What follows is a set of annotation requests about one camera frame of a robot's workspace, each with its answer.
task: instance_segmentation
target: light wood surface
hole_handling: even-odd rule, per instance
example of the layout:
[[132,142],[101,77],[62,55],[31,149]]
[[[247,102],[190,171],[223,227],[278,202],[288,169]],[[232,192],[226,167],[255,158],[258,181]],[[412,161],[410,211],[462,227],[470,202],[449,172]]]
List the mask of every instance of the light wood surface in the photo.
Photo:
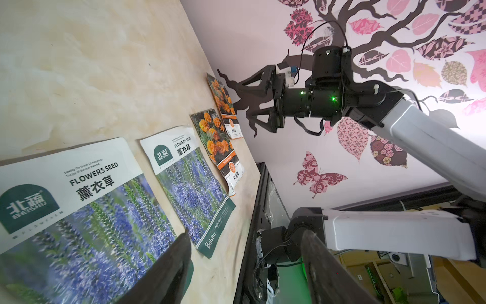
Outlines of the light wood surface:
[[[213,74],[178,0],[1,1],[0,161],[125,137],[180,234],[138,140],[215,107],[206,72]],[[192,248],[184,303],[233,301],[260,174],[245,140],[232,143],[246,169],[236,209],[211,260]]]

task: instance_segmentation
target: white label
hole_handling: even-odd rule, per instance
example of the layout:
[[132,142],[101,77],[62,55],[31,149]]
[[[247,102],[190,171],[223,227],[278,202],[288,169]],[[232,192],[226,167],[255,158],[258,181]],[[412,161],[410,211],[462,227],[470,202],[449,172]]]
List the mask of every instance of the white label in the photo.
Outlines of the white label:
[[[0,167],[0,212],[6,215],[0,225],[0,253],[140,174],[142,170],[123,137]],[[15,192],[12,188],[25,186],[41,190],[25,193],[25,197],[11,195]],[[53,211],[44,215],[41,210],[47,209]],[[25,221],[34,214],[30,211],[40,211],[42,217]],[[6,228],[12,220],[25,223],[21,227],[15,223],[12,231]]]

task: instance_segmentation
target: pink leaf decal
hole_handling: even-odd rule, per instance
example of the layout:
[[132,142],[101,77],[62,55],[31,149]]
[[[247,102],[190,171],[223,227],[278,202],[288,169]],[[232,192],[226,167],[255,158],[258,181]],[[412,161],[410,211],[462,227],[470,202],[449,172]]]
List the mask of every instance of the pink leaf decal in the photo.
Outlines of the pink leaf decal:
[[393,16],[398,16],[408,5],[410,0],[388,0],[386,3],[386,9],[390,12]]
[[460,26],[454,24],[449,24],[449,26],[458,34],[473,35],[486,31],[486,20],[470,26]]
[[414,22],[412,22],[412,31],[415,35],[422,35],[428,31],[439,20],[439,15],[425,14],[418,16]]
[[326,120],[326,122],[324,123],[324,132],[328,134],[331,131],[332,131],[331,122]]
[[412,71],[412,74],[414,79],[424,87],[441,88],[440,75],[428,64],[414,61],[414,70]]
[[472,43],[474,42],[467,42],[461,37],[442,37],[427,42],[417,50],[424,58],[434,60],[452,56],[458,50]]
[[380,164],[388,167],[407,167],[407,152],[391,141],[373,135],[371,136],[370,148],[371,154]]
[[467,106],[464,110],[462,110],[465,115],[481,113],[483,111],[486,111],[486,98],[476,100],[475,102]]
[[359,65],[360,66],[367,66],[367,65],[373,64],[373,63],[378,62],[379,60],[387,57],[388,54],[390,54],[390,53],[383,54],[383,53],[380,53],[376,50],[368,51],[361,57]]
[[328,186],[337,185],[338,183],[346,179],[347,177],[339,173],[324,173],[314,176],[314,178],[312,179],[313,184],[309,188],[309,190],[314,193],[314,196],[312,198],[314,198],[315,195],[318,193],[326,192]]
[[386,61],[386,69],[390,72],[403,73],[410,71],[410,57],[405,50],[394,51]]
[[349,23],[353,31],[360,35],[368,35],[376,32],[382,26],[376,20],[369,20],[368,18],[359,19]]
[[471,73],[471,82],[479,83],[482,91],[486,92],[486,49],[466,52],[474,58],[474,68]]
[[476,23],[485,19],[485,12],[486,2],[484,2],[484,0],[477,0],[467,12],[454,19],[452,23]]
[[337,138],[344,150],[359,161],[368,143],[368,131],[352,118],[343,117],[337,127]]

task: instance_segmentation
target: beishu logo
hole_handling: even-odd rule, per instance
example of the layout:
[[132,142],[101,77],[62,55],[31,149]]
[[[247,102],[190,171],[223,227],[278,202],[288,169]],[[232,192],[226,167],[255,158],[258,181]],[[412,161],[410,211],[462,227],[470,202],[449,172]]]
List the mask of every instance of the beishu logo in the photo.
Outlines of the beishu logo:
[[49,191],[37,185],[19,185],[0,196],[0,223],[10,233],[59,209]]
[[235,167],[235,164],[233,164],[232,161],[229,162],[229,169],[231,170],[231,172],[235,173],[236,172],[236,167]]

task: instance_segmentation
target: pink butterfly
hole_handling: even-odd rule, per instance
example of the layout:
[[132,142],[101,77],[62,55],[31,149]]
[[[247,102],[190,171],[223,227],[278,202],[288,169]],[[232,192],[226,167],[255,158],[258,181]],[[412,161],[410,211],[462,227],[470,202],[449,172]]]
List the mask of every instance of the pink butterfly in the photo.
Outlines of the pink butterfly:
[[323,173],[319,174],[319,166],[315,160],[314,155],[311,152],[306,151],[304,162],[302,163],[304,170],[297,172],[297,181],[294,183],[300,183],[301,185],[307,185],[311,183],[309,188],[311,192],[314,192],[314,198],[316,194],[323,193],[328,189],[328,186],[337,185],[339,182],[347,179],[339,173]]

